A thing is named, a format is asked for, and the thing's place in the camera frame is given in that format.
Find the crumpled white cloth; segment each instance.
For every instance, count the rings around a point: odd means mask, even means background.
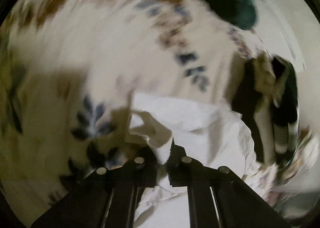
[[[239,177],[246,177],[246,183],[260,196],[265,197],[271,188],[260,184],[270,175],[259,171],[249,128],[226,103],[208,105],[135,93],[126,142],[149,145],[159,163],[158,186],[145,190],[135,214],[136,227],[176,227],[176,220],[168,223],[170,213],[180,224],[189,225],[185,220],[189,220],[187,189],[170,186],[164,165],[172,137],[204,166],[228,166]]]

